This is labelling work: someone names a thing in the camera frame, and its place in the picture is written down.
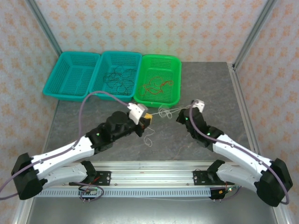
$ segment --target white string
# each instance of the white string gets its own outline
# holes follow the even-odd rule
[[[167,109],[169,109],[167,106],[161,105],[158,109],[158,113],[152,113],[151,115],[159,114],[161,118],[167,117],[168,119],[171,119],[173,113],[180,111],[182,109],[187,109],[189,107],[190,107],[190,105],[188,105],[186,107],[180,107],[180,108],[174,108],[171,110],[167,110]],[[145,135],[143,138],[143,141],[146,146],[152,147],[153,141],[149,138],[149,136],[153,135],[155,133],[155,130],[151,129],[150,127],[147,127],[147,128],[150,129],[152,131],[152,133]]]
[[[189,107],[190,106],[188,105],[186,107],[179,107],[179,108],[174,108],[174,109],[169,110],[169,108],[167,106],[161,105],[161,106],[159,106],[158,112],[157,113],[152,113],[151,115],[159,114],[159,116],[161,118],[167,117],[168,119],[171,119],[173,113],[175,113],[177,111],[180,111],[182,109],[188,109]]]
[[[153,133],[151,134],[147,134],[144,136],[143,141],[144,144],[147,145],[148,147],[152,147],[153,146],[153,142],[152,140],[149,138],[149,136],[153,135],[155,133],[155,130],[151,129],[150,127],[147,127],[149,130],[151,130]]]

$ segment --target gray floor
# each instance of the gray floor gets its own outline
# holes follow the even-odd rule
[[[203,115],[209,125],[223,130],[232,139],[249,147],[233,85],[226,63],[185,62],[182,66],[181,100],[176,107],[190,104],[192,99],[203,100],[206,104]],[[78,136],[78,111],[80,103],[60,101],[52,124],[46,152],[73,142]],[[91,97],[83,113],[83,133],[105,122],[114,111],[128,111],[115,101],[102,101]],[[157,108],[150,108],[150,113]],[[186,128],[175,121],[154,115],[150,126],[156,131],[150,136],[153,146],[148,147],[143,137],[136,134],[122,138],[114,146],[89,160],[92,161],[212,161],[226,158],[201,148],[187,135]]]
[[[28,224],[276,224],[273,209],[242,189],[223,202],[144,198],[36,198]]]

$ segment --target plastic basket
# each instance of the plastic basket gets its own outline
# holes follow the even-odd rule
[[[181,61],[173,56],[145,55],[134,99],[146,106],[174,106],[181,93]]]
[[[95,68],[89,91],[106,91],[122,101],[130,101],[136,90],[141,61],[140,53],[104,52]],[[104,100],[114,100],[105,94],[96,95]]]
[[[89,90],[100,55],[88,52],[64,52],[60,55],[43,89],[44,95],[61,100],[83,101]]]

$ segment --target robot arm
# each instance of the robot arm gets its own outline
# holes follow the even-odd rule
[[[37,162],[33,167],[14,178],[19,198],[25,200],[39,194],[42,189],[66,182],[90,183],[96,176],[96,171],[89,161],[83,161],[74,167],[64,167],[71,162],[93,156],[113,146],[113,143],[124,136],[135,132],[142,136],[145,128],[151,123],[151,115],[141,104],[128,106],[130,112],[116,111],[107,118],[105,123],[92,129],[81,137],[78,143],[63,146],[54,151],[29,157],[28,153],[18,157],[12,175],[23,167]]]
[[[241,167],[232,167],[225,164],[224,161],[217,160],[207,170],[206,178],[211,183],[223,181],[239,184],[256,192],[257,195],[268,205],[275,207],[278,206],[285,194],[275,176],[266,168],[266,166],[264,166],[264,164],[274,170],[286,190],[289,191],[293,186],[293,183],[286,164],[280,159],[272,161],[268,158],[257,155],[233,141],[224,134],[223,131],[216,127],[207,125],[202,116],[203,109],[204,102],[197,100],[197,102],[193,104],[192,108],[182,109],[180,111],[177,122],[186,125],[187,131],[202,147],[206,147],[212,152],[229,158]],[[192,110],[192,119],[196,127],[204,135],[209,136],[214,140],[204,137],[194,129],[190,121],[190,110]],[[217,140],[228,142],[230,145],[217,142]],[[239,146],[244,150],[244,152],[235,148],[235,146]],[[257,162],[248,154],[258,158],[260,162]]]

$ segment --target wallpaper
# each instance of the wallpaper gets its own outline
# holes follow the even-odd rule
[[[36,0],[63,51],[233,63],[267,0]]]
[[[291,173],[289,207],[299,220],[298,0],[276,3],[237,73],[262,152]]]
[[[42,151],[57,101],[42,95],[57,61],[24,0],[0,1],[0,185],[18,155]],[[1,196],[15,193],[13,183]],[[1,223],[11,223],[19,198],[0,203]]]

